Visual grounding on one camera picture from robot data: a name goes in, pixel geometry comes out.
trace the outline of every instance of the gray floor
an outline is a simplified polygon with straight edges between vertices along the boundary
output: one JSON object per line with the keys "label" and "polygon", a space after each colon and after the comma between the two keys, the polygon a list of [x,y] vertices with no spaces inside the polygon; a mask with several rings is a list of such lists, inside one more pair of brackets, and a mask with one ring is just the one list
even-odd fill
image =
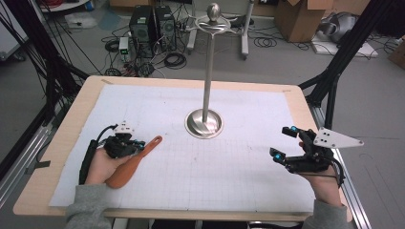
{"label": "gray floor", "polygon": [[[74,31],[72,37],[101,69],[107,52],[100,39],[127,25],[128,19],[105,9],[91,14],[98,25]],[[255,18],[256,29],[271,26],[271,19]],[[321,73],[332,59],[329,55],[315,54],[312,49],[302,51],[281,40],[273,48],[256,47],[252,39],[249,43],[249,56],[244,61],[240,56],[240,38],[218,38],[213,80],[297,85]],[[375,49],[382,47],[380,43],[370,43]],[[95,72],[73,42],[68,41],[66,46],[79,69]],[[151,77],[203,80],[205,48],[204,35],[199,33],[196,50],[186,56],[185,68],[163,68],[164,75],[154,72]],[[402,101],[405,98],[405,72],[390,62],[383,50],[377,52],[378,58],[371,60],[356,57],[344,71],[337,92],[333,129],[366,143],[364,147],[345,149],[341,153],[372,228],[404,228],[405,198],[402,195],[405,184],[402,175],[405,167],[402,163],[405,161],[405,140],[402,131],[405,124],[402,119],[405,104]],[[30,61],[9,60],[0,63],[0,69],[0,159],[3,159],[42,108],[44,97]],[[63,227],[63,218],[21,217],[12,212],[12,206],[28,179],[29,176],[21,179],[1,208],[1,227]]]}

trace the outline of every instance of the grid paper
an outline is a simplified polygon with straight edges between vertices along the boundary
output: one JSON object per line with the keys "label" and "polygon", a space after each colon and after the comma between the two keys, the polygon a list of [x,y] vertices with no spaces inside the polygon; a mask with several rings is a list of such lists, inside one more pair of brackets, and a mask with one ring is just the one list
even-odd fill
{"label": "grid paper", "polygon": [[212,139],[191,136],[186,115],[203,105],[202,89],[106,85],[65,164],[51,206],[74,201],[89,141],[125,120],[133,138],[163,141],[122,188],[109,189],[109,207],[245,212],[311,212],[313,192],[303,178],[272,161],[269,148],[302,154],[281,134],[293,125],[284,94],[211,90],[210,108],[224,120]]}

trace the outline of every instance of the round metal base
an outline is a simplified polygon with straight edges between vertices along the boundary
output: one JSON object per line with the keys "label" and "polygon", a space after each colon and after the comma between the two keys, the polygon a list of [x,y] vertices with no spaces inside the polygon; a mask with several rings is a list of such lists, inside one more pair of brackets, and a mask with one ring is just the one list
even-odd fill
{"label": "round metal base", "polygon": [[223,119],[212,110],[208,110],[206,122],[203,122],[203,109],[193,111],[185,118],[187,132],[201,139],[209,139],[219,135],[223,127]]}

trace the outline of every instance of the hand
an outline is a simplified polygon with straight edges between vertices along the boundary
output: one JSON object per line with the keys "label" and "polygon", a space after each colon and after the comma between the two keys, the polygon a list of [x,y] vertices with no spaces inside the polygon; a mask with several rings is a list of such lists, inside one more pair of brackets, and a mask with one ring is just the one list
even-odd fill
{"label": "hand", "polygon": [[84,184],[104,183],[116,171],[116,168],[129,158],[130,156],[110,158],[104,148],[97,149]]}
{"label": "hand", "polygon": [[309,181],[317,200],[332,206],[342,206],[339,187],[336,178],[334,178],[336,173],[331,166],[328,170],[319,173],[305,173],[300,174],[300,176]]}

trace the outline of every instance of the orange spatula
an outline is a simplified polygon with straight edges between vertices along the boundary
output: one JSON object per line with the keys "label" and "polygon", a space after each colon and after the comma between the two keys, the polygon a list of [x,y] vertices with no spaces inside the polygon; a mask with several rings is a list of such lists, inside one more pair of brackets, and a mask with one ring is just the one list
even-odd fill
{"label": "orange spatula", "polygon": [[116,171],[108,178],[105,183],[114,189],[124,186],[132,177],[140,161],[149,154],[159,143],[161,143],[162,137],[160,135],[156,136],[151,140],[145,148],[139,154],[133,156],[125,164],[118,166]]}

